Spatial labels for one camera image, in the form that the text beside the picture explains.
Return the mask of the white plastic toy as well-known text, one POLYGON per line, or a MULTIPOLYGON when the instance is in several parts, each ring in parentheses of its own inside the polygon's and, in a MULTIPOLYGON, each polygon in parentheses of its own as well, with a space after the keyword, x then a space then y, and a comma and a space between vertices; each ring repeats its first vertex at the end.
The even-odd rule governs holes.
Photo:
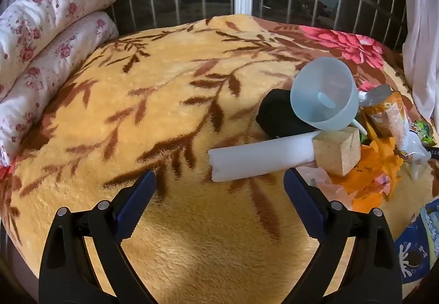
POLYGON ((399 151, 408 164, 411 179, 416 181, 419 178, 420 171, 425 168, 428 160, 430 160, 431 153, 422 145, 417 133, 411 130, 407 133, 399 151))

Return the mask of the orange toy dinosaur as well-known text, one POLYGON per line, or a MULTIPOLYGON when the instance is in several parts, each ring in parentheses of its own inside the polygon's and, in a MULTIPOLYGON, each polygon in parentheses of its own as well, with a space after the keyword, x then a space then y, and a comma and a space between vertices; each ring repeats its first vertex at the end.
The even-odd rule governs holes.
POLYGON ((389 178, 384 186, 384 197, 390 201, 398 186, 400 180, 398 173, 403 165, 403 159, 396 154, 395 137, 380 136, 365 111, 361 111, 359 116, 362 125, 368 132, 368 138, 371 140, 370 147, 379 155, 382 172, 389 178))

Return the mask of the black cloth bundle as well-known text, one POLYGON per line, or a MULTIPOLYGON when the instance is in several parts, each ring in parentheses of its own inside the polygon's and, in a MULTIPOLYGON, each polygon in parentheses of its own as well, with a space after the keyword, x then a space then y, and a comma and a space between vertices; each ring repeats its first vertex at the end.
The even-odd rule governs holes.
POLYGON ((316 131, 293 111, 290 91, 272 89, 262 100, 256 116, 261 130, 270 138, 283 138, 316 131))

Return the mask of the folded floral white quilt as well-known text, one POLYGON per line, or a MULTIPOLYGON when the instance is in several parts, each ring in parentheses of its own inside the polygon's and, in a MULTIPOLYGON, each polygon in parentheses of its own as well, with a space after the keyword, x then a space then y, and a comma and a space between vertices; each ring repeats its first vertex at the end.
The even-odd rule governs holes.
POLYGON ((117 37, 105 12, 116 0, 16 0, 1 14, 1 165, 68 76, 117 37))

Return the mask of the blue printed package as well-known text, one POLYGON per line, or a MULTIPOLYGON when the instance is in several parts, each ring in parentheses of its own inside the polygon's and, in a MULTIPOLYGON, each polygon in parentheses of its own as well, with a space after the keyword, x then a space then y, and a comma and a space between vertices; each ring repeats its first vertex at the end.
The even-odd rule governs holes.
POLYGON ((438 198, 420 209, 394 245, 402 284, 422 280, 438 259, 438 198))

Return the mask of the wooden block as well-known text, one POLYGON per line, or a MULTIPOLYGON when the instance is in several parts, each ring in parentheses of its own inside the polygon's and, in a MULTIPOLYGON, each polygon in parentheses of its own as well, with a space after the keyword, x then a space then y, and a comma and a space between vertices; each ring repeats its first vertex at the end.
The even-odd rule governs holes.
POLYGON ((313 138, 313 149, 318 167, 330 175, 344 177, 361 158, 359 130, 345 127, 339 131, 322 131, 313 138))

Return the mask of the floral plush bed blanket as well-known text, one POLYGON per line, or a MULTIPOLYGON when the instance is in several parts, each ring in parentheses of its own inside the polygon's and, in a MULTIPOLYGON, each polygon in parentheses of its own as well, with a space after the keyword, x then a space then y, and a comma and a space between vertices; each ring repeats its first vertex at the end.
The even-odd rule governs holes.
POLYGON ((58 91, 1 180, 1 216, 38 274, 56 211, 86 211, 144 170, 156 192, 123 242, 160 303, 280 303, 318 243, 282 173, 215 183, 208 150, 265 139, 255 121, 271 89, 289 89, 320 57, 357 86, 388 84, 419 120, 401 57, 372 38, 247 15, 150 29, 97 49, 58 91))

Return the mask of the green snack bag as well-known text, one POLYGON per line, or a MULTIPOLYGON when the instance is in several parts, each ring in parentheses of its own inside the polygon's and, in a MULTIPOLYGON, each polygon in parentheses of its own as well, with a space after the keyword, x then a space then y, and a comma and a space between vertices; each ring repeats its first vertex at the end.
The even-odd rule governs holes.
POLYGON ((413 121, 411 130, 417 134, 423 146, 433 147, 436 145, 433 129, 429 123, 419 120, 413 121))

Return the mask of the orange snack wrapper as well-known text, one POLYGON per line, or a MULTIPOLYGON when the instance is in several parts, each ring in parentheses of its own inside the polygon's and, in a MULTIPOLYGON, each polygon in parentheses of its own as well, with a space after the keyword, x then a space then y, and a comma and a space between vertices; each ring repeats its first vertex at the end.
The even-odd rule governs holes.
POLYGON ((396 148, 404 150, 409 135, 409 119, 402 95, 387 84, 359 93, 359 105, 385 137, 393 137, 396 148))

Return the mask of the pink plastic wrapper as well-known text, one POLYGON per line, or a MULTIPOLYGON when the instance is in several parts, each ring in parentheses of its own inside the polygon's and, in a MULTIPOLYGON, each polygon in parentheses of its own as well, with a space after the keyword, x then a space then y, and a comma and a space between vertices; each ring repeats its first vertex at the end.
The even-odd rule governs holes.
POLYGON ((356 192, 349 195, 345 188, 332 182, 323 168, 300 166, 296 170, 309 186, 319 188, 328 201, 338 201, 348 210, 352 210, 352 200, 356 192))

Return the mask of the pale pink curtain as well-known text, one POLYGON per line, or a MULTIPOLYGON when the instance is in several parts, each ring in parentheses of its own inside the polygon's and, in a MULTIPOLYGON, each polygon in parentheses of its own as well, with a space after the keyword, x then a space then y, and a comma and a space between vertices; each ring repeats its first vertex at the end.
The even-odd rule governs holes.
POLYGON ((403 66, 418 112, 438 126, 438 0, 406 0, 403 66))

